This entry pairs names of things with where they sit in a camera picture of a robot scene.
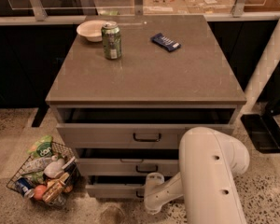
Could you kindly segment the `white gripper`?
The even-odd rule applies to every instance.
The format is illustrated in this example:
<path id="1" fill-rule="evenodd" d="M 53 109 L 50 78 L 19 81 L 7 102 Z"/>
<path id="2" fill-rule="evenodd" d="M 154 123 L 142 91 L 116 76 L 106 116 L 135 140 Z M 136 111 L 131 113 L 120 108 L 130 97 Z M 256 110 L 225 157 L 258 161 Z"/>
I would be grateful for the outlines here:
<path id="1" fill-rule="evenodd" d="M 164 176 L 160 173 L 150 173 L 146 177 L 145 194 L 151 194 L 152 191 L 164 182 Z"/>

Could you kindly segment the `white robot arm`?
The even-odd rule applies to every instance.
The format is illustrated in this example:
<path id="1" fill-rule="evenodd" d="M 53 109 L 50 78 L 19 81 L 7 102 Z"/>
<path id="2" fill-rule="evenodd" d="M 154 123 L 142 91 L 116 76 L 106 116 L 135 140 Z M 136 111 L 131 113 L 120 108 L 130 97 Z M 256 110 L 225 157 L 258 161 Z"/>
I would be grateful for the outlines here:
<path id="1" fill-rule="evenodd" d="M 252 110 L 280 62 L 278 21 L 213 22 L 211 29 L 240 78 L 247 102 L 242 113 Z M 179 172 L 169 180 L 159 173 L 147 175 L 144 204 L 151 214 L 171 200 L 184 198 L 189 224 L 246 224 L 233 177 L 244 173 L 250 157 L 236 138 L 196 127 L 179 144 Z"/>

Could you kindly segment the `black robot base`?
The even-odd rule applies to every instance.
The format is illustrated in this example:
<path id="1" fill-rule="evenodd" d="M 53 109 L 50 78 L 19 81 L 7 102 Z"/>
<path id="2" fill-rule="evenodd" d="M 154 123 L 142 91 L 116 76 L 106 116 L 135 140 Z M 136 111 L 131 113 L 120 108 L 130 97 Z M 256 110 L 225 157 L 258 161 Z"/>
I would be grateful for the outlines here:
<path id="1" fill-rule="evenodd" d="M 280 115 L 280 96 L 266 104 L 262 115 L 241 116 L 241 122 L 249 138 L 260 153 L 280 153 L 280 124 L 275 120 L 278 115 Z"/>

